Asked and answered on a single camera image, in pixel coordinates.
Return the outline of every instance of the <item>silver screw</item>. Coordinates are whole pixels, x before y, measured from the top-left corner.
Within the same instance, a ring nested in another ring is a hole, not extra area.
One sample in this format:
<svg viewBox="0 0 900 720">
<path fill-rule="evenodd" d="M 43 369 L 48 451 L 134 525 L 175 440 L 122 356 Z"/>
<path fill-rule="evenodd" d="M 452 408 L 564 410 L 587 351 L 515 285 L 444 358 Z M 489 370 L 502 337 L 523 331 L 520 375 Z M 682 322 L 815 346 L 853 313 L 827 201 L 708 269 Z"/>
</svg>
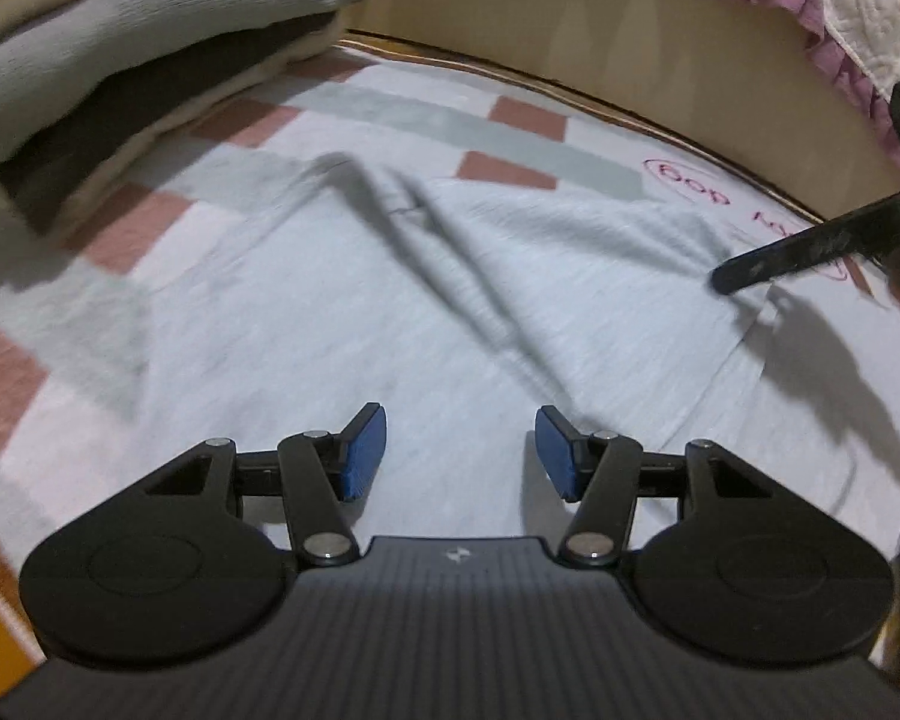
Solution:
<svg viewBox="0 0 900 720">
<path fill-rule="evenodd" d="M 567 539 L 567 549 L 579 557 L 589 557 L 591 560 L 597 557 L 606 557 L 613 552 L 613 539 L 603 533 L 574 533 Z"/>
<path fill-rule="evenodd" d="M 303 548 L 314 557 L 339 557 L 350 548 L 350 539 L 340 533 L 314 533 L 303 542 Z"/>
</svg>

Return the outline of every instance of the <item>gray folded garment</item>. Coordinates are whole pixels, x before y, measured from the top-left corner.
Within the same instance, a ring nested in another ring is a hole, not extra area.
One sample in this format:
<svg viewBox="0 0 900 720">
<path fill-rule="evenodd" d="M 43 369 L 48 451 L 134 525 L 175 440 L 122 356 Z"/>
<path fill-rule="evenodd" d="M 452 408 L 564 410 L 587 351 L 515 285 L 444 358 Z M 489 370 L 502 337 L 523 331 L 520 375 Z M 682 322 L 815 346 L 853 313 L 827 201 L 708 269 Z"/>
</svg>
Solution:
<svg viewBox="0 0 900 720">
<path fill-rule="evenodd" d="M 0 43 L 0 162 L 108 76 L 228 32 L 358 0 L 81 0 Z"/>
<path fill-rule="evenodd" d="M 28 225 L 46 232 L 69 194 L 133 135 L 333 19 L 320 13 L 218 35 L 114 74 L 2 163 L 0 185 Z"/>
</svg>

